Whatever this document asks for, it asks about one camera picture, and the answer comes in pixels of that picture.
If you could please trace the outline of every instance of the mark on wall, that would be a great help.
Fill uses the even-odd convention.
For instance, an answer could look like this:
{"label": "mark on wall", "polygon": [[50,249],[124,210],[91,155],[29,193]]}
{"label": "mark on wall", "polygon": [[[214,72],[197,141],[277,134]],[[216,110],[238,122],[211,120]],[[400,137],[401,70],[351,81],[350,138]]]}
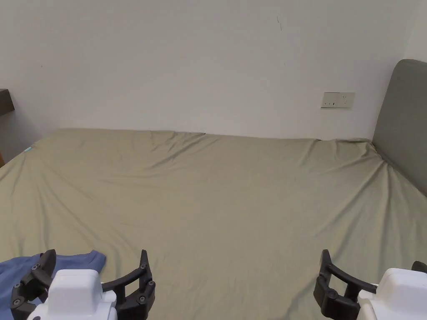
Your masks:
{"label": "mark on wall", "polygon": [[282,24],[280,23],[280,21],[279,21],[279,16],[277,15],[276,16],[276,18],[277,18],[277,23],[279,23],[280,24],[280,31],[282,31]]}

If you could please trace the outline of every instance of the screw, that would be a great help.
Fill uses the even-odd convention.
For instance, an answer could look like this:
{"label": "screw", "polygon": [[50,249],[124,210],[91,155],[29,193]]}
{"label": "screw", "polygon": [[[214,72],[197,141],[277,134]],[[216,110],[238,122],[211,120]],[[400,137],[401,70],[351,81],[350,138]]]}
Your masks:
{"label": "screw", "polygon": [[338,297],[338,292],[336,292],[334,289],[330,289],[329,291],[328,291],[328,296],[331,298],[331,299],[336,299],[337,297]]}

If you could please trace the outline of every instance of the dark wooden furniture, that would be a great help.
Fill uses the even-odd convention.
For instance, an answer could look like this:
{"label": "dark wooden furniture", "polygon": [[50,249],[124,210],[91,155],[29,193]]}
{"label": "dark wooden furniture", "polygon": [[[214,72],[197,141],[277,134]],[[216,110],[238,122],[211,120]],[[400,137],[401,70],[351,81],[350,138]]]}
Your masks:
{"label": "dark wooden furniture", "polygon": [[[9,90],[0,89],[0,116],[15,110]],[[3,157],[0,152],[0,168],[4,165]]]}

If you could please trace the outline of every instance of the white wall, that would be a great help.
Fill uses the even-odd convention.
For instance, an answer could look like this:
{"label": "white wall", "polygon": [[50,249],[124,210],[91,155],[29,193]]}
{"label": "white wall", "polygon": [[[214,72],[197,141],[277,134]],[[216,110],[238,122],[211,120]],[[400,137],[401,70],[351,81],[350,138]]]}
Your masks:
{"label": "white wall", "polygon": [[405,58],[427,62],[427,0],[421,0]]}
{"label": "white wall", "polygon": [[371,138],[418,3],[2,0],[0,150],[62,127]]}

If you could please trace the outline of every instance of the bed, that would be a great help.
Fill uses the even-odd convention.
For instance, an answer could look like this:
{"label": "bed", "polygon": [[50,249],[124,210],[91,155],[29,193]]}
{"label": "bed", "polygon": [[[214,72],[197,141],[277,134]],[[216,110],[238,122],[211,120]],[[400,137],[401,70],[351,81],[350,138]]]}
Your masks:
{"label": "bed", "polygon": [[0,169],[0,203],[1,261],[95,249],[110,281],[146,249],[150,320],[323,319],[322,249],[368,282],[427,261],[427,198],[364,140],[63,129]]}

